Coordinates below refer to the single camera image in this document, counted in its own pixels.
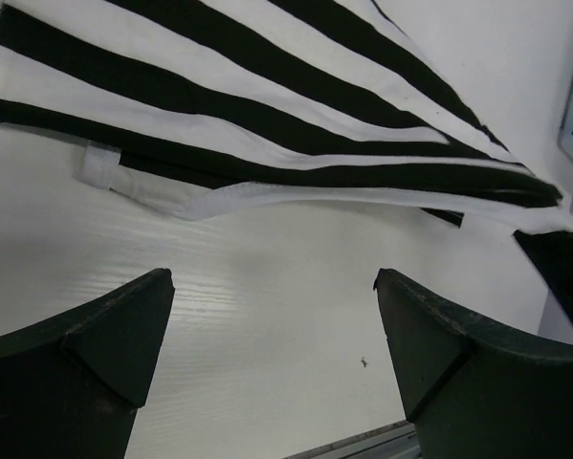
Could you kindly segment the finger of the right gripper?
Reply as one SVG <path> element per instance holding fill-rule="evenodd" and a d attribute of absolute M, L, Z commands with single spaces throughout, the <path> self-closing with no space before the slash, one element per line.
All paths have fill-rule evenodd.
<path fill-rule="evenodd" d="M 573 326 L 573 232 L 514 233 Z"/>

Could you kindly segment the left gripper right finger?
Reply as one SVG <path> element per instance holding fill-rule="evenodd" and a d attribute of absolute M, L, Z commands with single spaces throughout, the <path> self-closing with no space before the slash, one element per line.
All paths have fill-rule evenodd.
<path fill-rule="evenodd" d="M 425 458 L 573 458 L 573 345 L 500 323 L 392 269 L 374 282 Z"/>

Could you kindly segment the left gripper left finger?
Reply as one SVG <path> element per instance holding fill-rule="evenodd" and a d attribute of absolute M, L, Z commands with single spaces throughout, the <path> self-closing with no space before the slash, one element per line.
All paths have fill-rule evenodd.
<path fill-rule="evenodd" d="M 174 298 L 152 270 L 0 336 L 0 458 L 122 458 Z"/>

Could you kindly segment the black white striped tank top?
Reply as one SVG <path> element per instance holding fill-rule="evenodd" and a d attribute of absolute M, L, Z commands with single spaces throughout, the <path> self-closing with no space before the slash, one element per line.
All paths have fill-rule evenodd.
<path fill-rule="evenodd" d="M 373 1 L 0 1 L 0 122 L 86 141 L 82 181 L 189 221 L 327 200 L 573 232 Z"/>

